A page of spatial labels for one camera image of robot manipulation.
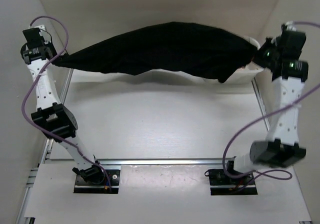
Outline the black trousers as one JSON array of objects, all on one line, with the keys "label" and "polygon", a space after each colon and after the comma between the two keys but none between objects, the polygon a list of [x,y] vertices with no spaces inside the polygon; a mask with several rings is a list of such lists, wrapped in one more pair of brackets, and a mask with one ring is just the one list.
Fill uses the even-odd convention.
[{"label": "black trousers", "polygon": [[151,70],[183,72],[225,83],[248,65],[258,48],[227,30],[191,22],[168,22],[129,31],[64,54],[61,68],[137,76]]}]

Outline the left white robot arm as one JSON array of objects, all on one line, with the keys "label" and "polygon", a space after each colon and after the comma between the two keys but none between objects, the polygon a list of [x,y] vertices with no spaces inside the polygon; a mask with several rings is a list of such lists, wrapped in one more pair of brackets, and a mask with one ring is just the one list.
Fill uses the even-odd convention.
[{"label": "left white robot arm", "polygon": [[21,49],[24,60],[35,85],[36,111],[31,114],[32,123],[41,127],[44,135],[60,144],[76,162],[72,170],[85,182],[95,185],[105,180],[105,172],[99,161],[90,154],[80,141],[75,116],[61,102],[57,93],[52,66],[45,66],[57,51],[52,37],[44,25],[23,30],[26,44]]}]

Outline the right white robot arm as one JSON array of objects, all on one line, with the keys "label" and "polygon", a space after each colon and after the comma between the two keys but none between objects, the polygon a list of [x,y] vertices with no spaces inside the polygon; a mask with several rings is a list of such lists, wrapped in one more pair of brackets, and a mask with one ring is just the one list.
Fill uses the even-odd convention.
[{"label": "right white robot arm", "polygon": [[230,184],[265,167],[287,168],[306,156],[298,137],[298,103],[309,72],[309,64],[300,60],[306,39],[293,22],[287,22],[281,26],[281,35],[267,38],[253,57],[253,63],[272,73],[275,103],[265,140],[254,141],[248,153],[222,163]]}]

